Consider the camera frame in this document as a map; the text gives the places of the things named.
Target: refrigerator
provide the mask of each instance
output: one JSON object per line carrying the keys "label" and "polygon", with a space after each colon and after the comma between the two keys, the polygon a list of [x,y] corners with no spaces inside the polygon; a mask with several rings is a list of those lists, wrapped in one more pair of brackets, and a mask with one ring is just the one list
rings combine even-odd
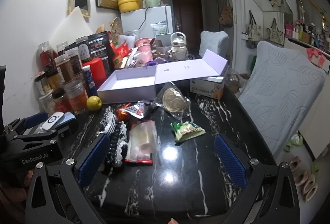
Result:
{"label": "refrigerator", "polygon": [[170,6],[159,6],[147,9],[139,9],[121,14],[123,31],[139,30],[140,38],[155,37],[151,24],[166,21],[167,33],[173,33],[172,10]]}

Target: kettle handle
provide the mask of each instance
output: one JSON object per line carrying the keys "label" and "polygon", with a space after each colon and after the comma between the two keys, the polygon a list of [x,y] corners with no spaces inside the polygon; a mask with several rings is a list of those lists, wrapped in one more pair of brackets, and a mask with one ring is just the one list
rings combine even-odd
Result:
{"label": "kettle handle", "polygon": [[186,38],[186,36],[182,33],[182,32],[174,32],[172,35],[171,35],[171,43],[173,42],[173,37],[174,37],[174,35],[175,34],[181,34],[183,37],[184,37],[184,42],[185,42],[185,44],[187,44],[187,38]]}

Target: table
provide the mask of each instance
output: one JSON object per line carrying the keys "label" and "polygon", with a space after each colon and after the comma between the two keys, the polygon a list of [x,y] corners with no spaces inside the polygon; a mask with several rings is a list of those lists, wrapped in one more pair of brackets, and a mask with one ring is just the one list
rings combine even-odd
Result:
{"label": "table", "polygon": [[[158,108],[150,116],[156,122],[161,148],[154,154],[153,165],[125,164],[108,176],[98,172],[86,190],[106,221],[115,216],[125,223],[167,223],[173,217],[181,224],[227,212],[240,188],[234,186],[215,153],[214,138],[220,133],[249,157],[275,165],[254,123],[227,87],[221,101],[188,90],[182,93],[191,100],[192,120],[206,133],[175,145],[170,123],[176,120]],[[77,157],[89,146],[96,132],[103,130],[107,112],[119,106],[104,105],[97,113],[78,116],[79,130],[62,141],[64,160]]]}

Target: blue cylindrical tube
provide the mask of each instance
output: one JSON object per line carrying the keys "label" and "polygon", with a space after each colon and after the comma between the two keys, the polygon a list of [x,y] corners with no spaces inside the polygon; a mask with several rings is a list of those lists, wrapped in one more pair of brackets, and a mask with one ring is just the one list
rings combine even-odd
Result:
{"label": "blue cylindrical tube", "polygon": [[84,66],[84,67],[82,67],[82,70],[84,72],[86,83],[87,83],[88,87],[90,88],[90,94],[96,95],[98,97],[97,89],[96,89],[95,82],[94,82],[93,76],[92,76],[92,72],[90,71],[90,66]]}

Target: lemon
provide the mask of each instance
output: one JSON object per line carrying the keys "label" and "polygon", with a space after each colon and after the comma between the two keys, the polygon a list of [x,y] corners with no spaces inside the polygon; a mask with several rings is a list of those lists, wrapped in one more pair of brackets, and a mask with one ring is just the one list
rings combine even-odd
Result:
{"label": "lemon", "polygon": [[90,111],[97,111],[101,108],[102,101],[99,97],[93,95],[87,100],[87,108]]}

